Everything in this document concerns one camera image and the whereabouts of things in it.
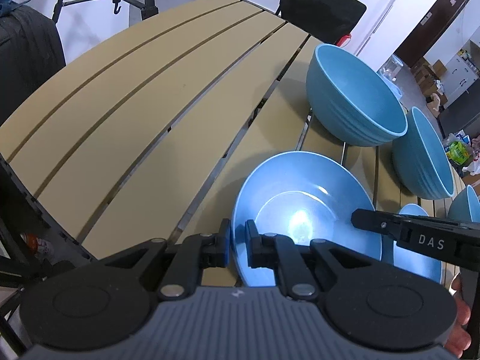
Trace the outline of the right human hand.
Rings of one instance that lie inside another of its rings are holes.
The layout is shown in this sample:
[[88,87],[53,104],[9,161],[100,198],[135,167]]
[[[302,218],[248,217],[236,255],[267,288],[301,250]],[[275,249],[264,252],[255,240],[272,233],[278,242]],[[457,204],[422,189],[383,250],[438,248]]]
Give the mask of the right human hand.
[[452,281],[451,289],[455,291],[453,298],[456,302],[457,315],[444,348],[459,359],[471,345],[471,336],[464,329],[464,326],[470,321],[471,310],[463,299],[461,274],[458,274]]

